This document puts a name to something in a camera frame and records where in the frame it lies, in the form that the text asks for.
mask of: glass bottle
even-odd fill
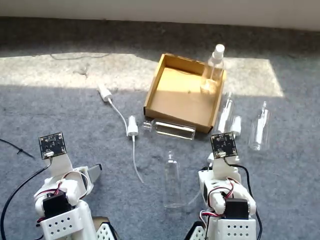
[[[234,110],[234,98],[231,92],[227,92],[222,99],[214,131],[219,134],[228,132],[231,125],[231,116]]]
[[[217,92],[220,79],[224,72],[225,46],[218,44],[208,59],[201,76],[200,91],[203,94],[214,95]]]
[[[196,128],[194,126],[177,124],[174,122],[160,119],[144,121],[143,129],[149,132],[154,131],[160,135],[166,135],[189,140],[193,140],[196,134]]]
[[[164,166],[164,207],[179,208],[184,206],[181,195],[180,166],[174,159],[172,151],[168,152],[168,159]]]
[[[249,146],[255,151],[263,151],[269,148],[270,117],[271,112],[267,109],[267,102],[264,101],[257,118],[252,122]]]

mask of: circuit board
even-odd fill
[[[50,157],[56,157],[67,153],[62,132],[39,137],[39,145],[42,159],[48,159],[49,154]]]
[[[215,159],[238,155],[235,139],[231,132],[214,134],[210,137],[210,141]]]

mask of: white cap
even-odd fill
[[[224,58],[225,46],[222,44],[217,44],[215,46],[214,52],[212,53],[212,57],[215,60],[222,60]]]
[[[129,117],[129,124],[128,124],[128,136],[137,136],[139,134],[138,132],[138,126],[136,122],[135,116]]]
[[[108,102],[108,99],[110,99],[112,95],[108,88],[106,88],[106,86],[103,83],[99,83],[97,90],[100,93],[102,100],[104,102]]]
[[[230,132],[233,133],[233,137],[240,136],[241,134],[241,117],[234,116],[233,123],[230,128]]]

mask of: cardboard box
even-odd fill
[[[226,71],[216,94],[200,92],[204,63],[172,54],[163,54],[143,107],[145,116],[195,126],[209,133],[221,101]]]

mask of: white wall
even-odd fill
[[[0,16],[320,30],[320,0],[0,0]]]

